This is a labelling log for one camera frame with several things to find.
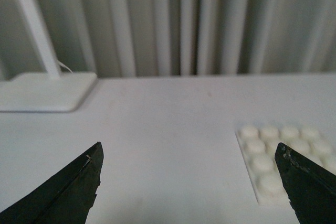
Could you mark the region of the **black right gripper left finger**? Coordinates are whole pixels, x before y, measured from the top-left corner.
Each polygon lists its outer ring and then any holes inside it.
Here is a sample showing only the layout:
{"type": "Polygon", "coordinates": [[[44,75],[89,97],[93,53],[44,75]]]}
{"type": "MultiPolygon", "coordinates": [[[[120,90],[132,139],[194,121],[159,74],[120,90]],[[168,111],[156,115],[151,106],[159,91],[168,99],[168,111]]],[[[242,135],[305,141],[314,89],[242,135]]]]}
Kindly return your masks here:
{"type": "Polygon", "coordinates": [[[39,187],[1,212],[1,223],[85,223],[100,186],[97,142],[39,187]]]}

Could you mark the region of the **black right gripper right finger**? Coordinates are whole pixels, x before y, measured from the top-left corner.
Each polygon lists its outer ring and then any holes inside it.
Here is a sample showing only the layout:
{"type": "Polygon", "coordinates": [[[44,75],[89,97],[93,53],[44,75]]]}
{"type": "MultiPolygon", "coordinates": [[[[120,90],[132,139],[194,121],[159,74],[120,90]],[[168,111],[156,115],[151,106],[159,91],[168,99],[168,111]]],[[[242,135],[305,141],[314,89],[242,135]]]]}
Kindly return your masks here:
{"type": "Polygon", "coordinates": [[[335,175],[280,142],[275,161],[300,223],[335,223],[335,175]]]}

